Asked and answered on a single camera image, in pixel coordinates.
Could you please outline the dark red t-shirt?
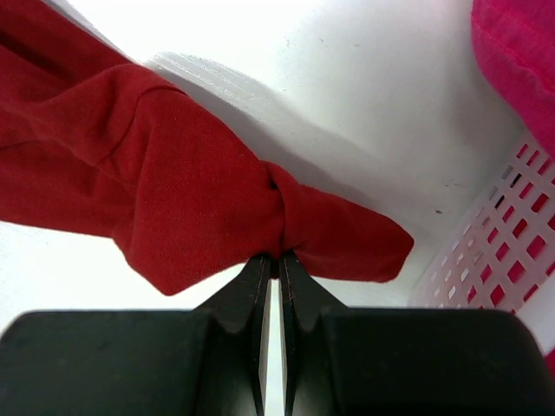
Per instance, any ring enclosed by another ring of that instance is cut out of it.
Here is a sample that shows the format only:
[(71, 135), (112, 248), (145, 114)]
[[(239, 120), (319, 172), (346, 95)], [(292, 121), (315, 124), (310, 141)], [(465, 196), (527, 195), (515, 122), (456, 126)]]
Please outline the dark red t-shirt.
[(41, 1), (1, 4), (1, 218), (110, 237), (167, 296), (289, 250), (314, 276), (386, 283), (414, 245)]

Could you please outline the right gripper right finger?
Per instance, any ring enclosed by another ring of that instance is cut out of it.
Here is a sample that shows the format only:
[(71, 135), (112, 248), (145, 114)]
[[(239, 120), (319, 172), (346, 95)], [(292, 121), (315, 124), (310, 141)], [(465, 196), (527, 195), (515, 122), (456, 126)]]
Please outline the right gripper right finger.
[(350, 308), (281, 257), (289, 415), (543, 415), (546, 363), (494, 309)]

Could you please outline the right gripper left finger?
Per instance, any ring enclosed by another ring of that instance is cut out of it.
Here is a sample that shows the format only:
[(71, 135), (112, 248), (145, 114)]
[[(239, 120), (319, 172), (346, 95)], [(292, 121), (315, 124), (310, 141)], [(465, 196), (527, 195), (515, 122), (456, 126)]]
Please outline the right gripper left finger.
[(1, 338), (4, 415), (260, 415), (271, 260), (192, 310), (55, 310)]

